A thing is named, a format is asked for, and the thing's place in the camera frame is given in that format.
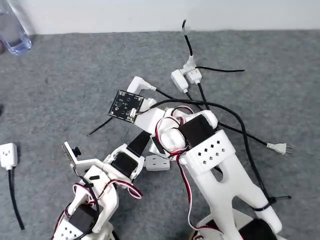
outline gray carpet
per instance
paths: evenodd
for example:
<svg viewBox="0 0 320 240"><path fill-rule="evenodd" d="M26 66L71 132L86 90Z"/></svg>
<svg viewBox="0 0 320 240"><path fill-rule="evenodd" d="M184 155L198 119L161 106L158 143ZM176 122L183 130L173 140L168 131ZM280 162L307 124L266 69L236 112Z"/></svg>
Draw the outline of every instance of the gray carpet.
<svg viewBox="0 0 320 240"><path fill-rule="evenodd" d="M292 155L282 156L250 141L252 155L274 196L291 195L274 209L290 240L319 238L320 216L320 31L191 32L199 65L244 73L202 70L207 99L237 112L249 133L272 143L286 142ZM37 36L30 52L0 56L0 144L15 142L20 164L15 171L18 208L26 229L20 231L12 209L7 173L0 172L1 239L47 240L60 211L73 199L78 181L60 145L68 141L82 159L101 160L129 143L140 130L114 120L88 137L107 118L118 89L141 76L164 92L184 98L170 73L188 58L180 32L66 34ZM191 94L200 98L192 86ZM164 98L148 92L157 100ZM237 126L214 109L224 123ZM237 155L254 179L238 133L226 131ZM179 170L143 171L135 181L142 200L120 191L111 219L122 240L183 240L191 229L188 202ZM192 183L195 223L209 213ZM234 206L247 213L241 201Z"/></svg>

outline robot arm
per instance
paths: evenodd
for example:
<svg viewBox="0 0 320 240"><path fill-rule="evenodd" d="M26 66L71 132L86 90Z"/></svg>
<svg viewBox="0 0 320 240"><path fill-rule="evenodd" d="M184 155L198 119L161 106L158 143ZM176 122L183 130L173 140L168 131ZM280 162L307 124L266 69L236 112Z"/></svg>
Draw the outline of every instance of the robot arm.
<svg viewBox="0 0 320 240"><path fill-rule="evenodd" d="M96 211L92 208L95 203L86 183L81 180L73 185L75 197L61 214L55 228L53 240L75 240L90 229L92 233L85 235L83 240L114 240L113 226L109 223L111 216L119 206L119 198L115 185L128 190L137 199L142 194L133 186L132 181L140 174L144 157L143 149L149 141L150 135L142 132L129 145L123 144L115 149L102 162L98 159L77 160L79 149L71 149L68 142L63 148L70 160L75 173L85 171L83 178L90 185L99 205L99 215L95 221Z"/></svg>
<svg viewBox="0 0 320 240"><path fill-rule="evenodd" d="M152 108L137 116L134 124L155 134L157 123L170 116L172 111L172 108ZM282 224L262 190L251 181L225 132L217 130L218 120L215 115L204 110L189 115L179 112L178 116L184 118L184 124L177 128L174 121L163 122L159 139L162 146L170 152L187 147L179 156L179 163L185 165L210 206L210 215L206 222L199 223L194 229L206 240L242 240L244 231L248 231L253 224L258 224L266 229L260 234L269 234L269 240L277 239L275 234L281 231ZM151 146L151 149L160 154L158 147ZM211 172L212 168L217 166L223 172L221 182L218 182ZM263 209L255 212L261 221L248 221L250 217L233 209L232 199L236 196L253 209ZM202 227L212 220L219 231Z"/></svg>

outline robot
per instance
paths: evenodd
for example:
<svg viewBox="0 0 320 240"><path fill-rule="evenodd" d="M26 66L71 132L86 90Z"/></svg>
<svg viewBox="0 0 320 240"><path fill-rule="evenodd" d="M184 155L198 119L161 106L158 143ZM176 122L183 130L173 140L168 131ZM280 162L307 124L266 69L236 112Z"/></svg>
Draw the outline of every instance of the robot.
<svg viewBox="0 0 320 240"><path fill-rule="evenodd" d="M73 185L75 197L61 213L51 239L118 240L109 222L119 205L117 188L126 189L139 199L142 194L133 180L144 165L152 171L157 162L162 164L157 164L159 170L167 170L173 161L179 166L188 193L187 219L194 230L192 240L285 240L278 235L282 224L272 202L248 176L228 136L219 129L215 114L210 110L195 113L186 105L160 109L158 106L166 101L146 99L136 94L141 88L133 86L137 85L118 91L109 112L110 116L142 129L129 145L119 146L103 161L79 161L81 152L77 147L72 149L68 142L62 145L81 180ZM142 153L149 141L149 151L154 155L145 159ZM213 169L223 173L221 181L217 181ZM210 214L196 225L190 221L192 191L185 170L210 207ZM252 207L255 219L233 208L235 196Z"/></svg>

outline black cable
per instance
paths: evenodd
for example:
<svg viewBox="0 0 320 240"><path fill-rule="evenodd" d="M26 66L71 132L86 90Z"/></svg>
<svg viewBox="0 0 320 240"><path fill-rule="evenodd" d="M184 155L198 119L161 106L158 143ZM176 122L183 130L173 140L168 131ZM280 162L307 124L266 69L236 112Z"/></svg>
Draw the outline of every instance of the black cable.
<svg viewBox="0 0 320 240"><path fill-rule="evenodd" d="M212 67L207 67L207 66L196 66L196 69L206 69L206 70L211 70L211 71L216 71L216 72L223 72L223 73L237 73L237 72L244 72L244 69L238 69L238 70L223 70L223 69L216 69Z"/></svg>
<svg viewBox="0 0 320 240"><path fill-rule="evenodd" d="M187 36L187 32L186 32L186 30L185 30L186 21L187 21L187 19L183 20L183 23L182 23L182 31L183 31L183 33L184 33L184 39L185 39L185 41L186 41L186 44L188 44L189 54L190 54L190 56L193 56L194 53L193 53L193 51L192 51L192 47L191 47L189 38L188 38L188 36Z"/></svg>
<svg viewBox="0 0 320 240"><path fill-rule="evenodd" d="M198 85L198 88L199 88L199 90L200 90L200 94L201 94L202 100L203 100L204 102L206 102L207 99L206 99L206 96L205 96L205 94L204 94L204 90L202 89L201 83L199 82L199 83L197 83L197 85ZM206 104L205 107L206 107L207 110L210 110L208 104Z"/></svg>
<svg viewBox="0 0 320 240"><path fill-rule="evenodd" d="M187 94L187 96L188 96L188 98L189 98L190 100L194 100L194 99L190 96L190 94L189 94L188 92L187 92L186 94ZM195 106L196 106L200 111L203 110L199 105L195 105ZM234 132L236 132L236 133L242 134L242 131L241 131L241 130L236 129L236 128L232 127L232 126L229 126L229 125L227 125L227 124L224 124L224 123L222 123L222 122L220 122L220 121L218 121L218 125L220 125L221 127L226 128L226 129L232 130L232 131L234 131ZM257 141L258 143L264 145L264 146L267 146L267 144L268 144L267 142L262 141L261 139L257 138L256 136L253 136L253 135L251 135L251 134L249 134L249 133L247 134L247 136L248 136L249 138Z"/></svg>
<svg viewBox="0 0 320 240"><path fill-rule="evenodd" d="M168 94L164 93L163 91L159 90L158 88L155 89L158 93L160 93L161 95L165 96L168 99L176 99L173 96L169 96Z"/></svg>
<svg viewBox="0 0 320 240"><path fill-rule="evenodd" d="M218 122L218 125L220 125L221 127L226 128L226 129L232 130L232 131L234 131L234 132L237 132L237 133L239 133L239 134L242 134L242 131L241 131L241 130L236 129L236 128L231 127L231 126L228 126L228 125L226 125L226 124L224 124L224 123L222 123L222 122ZM258 143L260 143L260 144L262 144L262 145L267 146L267 144L268 144L267 142L262 141L261 139L255 137L255 136L253 136L253 135L251 135L251 134L249 134L249 133L247 133L247 136L248 136L249 138L257 141Z"/></svg>
<svg viewBox="0 0 320 240"><path fill-rule="evenodd" d="M98 131L100 128L102 128L104 125L108 124L112 119L113 119L113 117L110 117L107 121L105 121L104 123L102 123L100 126L96 127L96 128L93 129L91 132L89 132L89 133L87 134L87 136L90 136L90 135L94 134L96 131Z"/></svg>
<svg viewBox="0 0 320 240"><path fill-rule="evenodd" d="M24 230L25 225L22 222L21 216L18 211L16 197L15 197L15 188L14 188L14 179L13 179L13 170L8 170L8 179L9 179L9 190L10 190L10 196L12 201L13 210L16 216L16 219L19 223L20 229Z"/></svg>
<svg viewBox="0 0 320 240"><path fill-rule="evenodd" d="M209 106L213 106L213 107L225 110L228 113L232 114L238 120L238 122L241 125L242 135L243 135L243 140L244 140L244 146L245 146L245 150L246 150L246 153L247 153L247 156L248 156L248 160L249 160L249 162L251 164L251 168L252 168L252 170L253 170L253 172L254 172L254 174L256 176L256 179L258 180L260 188L261 188L262 192L264 193L265 197L268 200L270 199L268 191L267 191L267 189L266 189L266 187L264 185L264 182L263 182L263 180L262 180L262 178L261 178L261 176L259 174L257 166L256 166L256 164L255 164L255 162L253 160L252 155L251 155L249 142L248 142L248 134L247 134L247 131L246 131L245 124L244 124L243 120L241 119L241 117L236 112L232 111L231 109L229 109L229 108L227 108L227 107L225 107L223 105L217 104L217 103L196 101L196 100L185 100L185 99L169 99L169 100L160 101L160 102L157 102L154 105L152 105L148 110L153 109L155 107L158 107L158 106L160 106L162 104L166 104L166 103L184 103L184 104L193 104L193 105L196 105L196 104L209 105Z"/></svg>
<svg viewBox="0 0 320 240"><path fill-rule="evenodd" d="M186 95L187 95L187 97L190 99L190 100L194 100L192 97L191 97L191 95L189 94L189 92L186 92L185 93ZM202 107L200 107L199 105L195 105L200 111L203 111L203 108Z"/></svg>

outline power plug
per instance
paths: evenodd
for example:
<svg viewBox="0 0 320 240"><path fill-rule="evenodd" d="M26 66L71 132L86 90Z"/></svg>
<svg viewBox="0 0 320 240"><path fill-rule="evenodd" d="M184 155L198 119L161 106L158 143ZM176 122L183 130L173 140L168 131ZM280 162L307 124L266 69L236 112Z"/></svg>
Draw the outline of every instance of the power plug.
<svg viewBox="0 0 320 240"><path fill-rule="evenodd" d="M7 171L12 170L18 164L17 145L14 143L7 143L0 145L0 164L1 167Z"/></svg>
<svg viewBox="0 0 320 240"><path fill-rule="evenodd" d="M191 84L201 83L202 80L201 72L196 66L194 56L189 56L188 61L183 65L183 70L186 72L185 76Z"/></svg>

